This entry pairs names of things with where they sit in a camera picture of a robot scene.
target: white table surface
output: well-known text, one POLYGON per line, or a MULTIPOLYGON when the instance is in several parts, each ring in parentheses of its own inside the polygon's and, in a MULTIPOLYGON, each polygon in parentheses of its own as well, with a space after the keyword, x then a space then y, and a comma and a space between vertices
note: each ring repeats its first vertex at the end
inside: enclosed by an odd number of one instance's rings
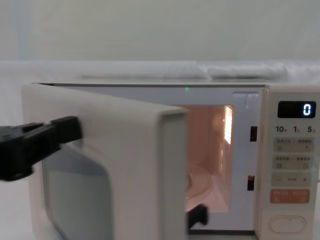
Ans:
MULTIPOLYGON (((23 179, 16 182, 0 182, 0 189, 0 239, 36 240, 32 234, 28 181, 23 179)), ((189 240, 256 240, 256 238, 192 235, 189 236, 189 240)), ((320 240, 320 190, 317 192, 313 240, 320 240)))

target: black clamp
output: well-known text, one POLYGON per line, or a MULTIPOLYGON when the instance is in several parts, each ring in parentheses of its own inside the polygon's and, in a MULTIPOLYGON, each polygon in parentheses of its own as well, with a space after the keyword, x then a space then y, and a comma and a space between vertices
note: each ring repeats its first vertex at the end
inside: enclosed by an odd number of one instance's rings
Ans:
POLYGON ((209 216, 208 208, 199 204, 195 208, 187 212, 187 230, 189 231, 196 223, 201 223, 202 225, 207 225, 209 216))
POLYGON ((33 173, 32 165, 82 138, 76 116, 55 119, 50 124, 29 123, 0 126, 0 180, 15 181, 33 173))

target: microwave door window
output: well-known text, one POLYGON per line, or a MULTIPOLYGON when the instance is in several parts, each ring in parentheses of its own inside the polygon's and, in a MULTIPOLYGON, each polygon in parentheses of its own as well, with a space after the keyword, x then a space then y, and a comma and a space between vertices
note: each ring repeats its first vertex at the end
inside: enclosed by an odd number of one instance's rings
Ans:
POLYGON ((227 213, 232 191, 231 105, 181 105, 188 110, 186 210, 199 204, 227 213))
POLYGON ((64 240, 112 240, 112 190, 105 170, 68 146, 43 161, 46 210, 64 240))

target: open microwave door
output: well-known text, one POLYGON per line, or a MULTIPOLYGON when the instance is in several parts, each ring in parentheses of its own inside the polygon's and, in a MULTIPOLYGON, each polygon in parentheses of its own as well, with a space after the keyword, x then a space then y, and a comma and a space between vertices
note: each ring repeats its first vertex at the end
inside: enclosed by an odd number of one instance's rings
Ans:
POLYGON ((34 166, 40 240, 184 240, 186 111, 43 84, 22 89, 25 123, 77 116, 83 138, 34 166))

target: start button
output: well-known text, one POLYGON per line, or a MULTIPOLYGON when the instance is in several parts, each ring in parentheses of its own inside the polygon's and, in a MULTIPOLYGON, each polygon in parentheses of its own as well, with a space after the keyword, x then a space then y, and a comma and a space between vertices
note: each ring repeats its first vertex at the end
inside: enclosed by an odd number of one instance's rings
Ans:
POLYGON ((301 216, 275 216, 268 224, 269 230, 279 234, 297 234, 304 230, 306 220, 301 216))

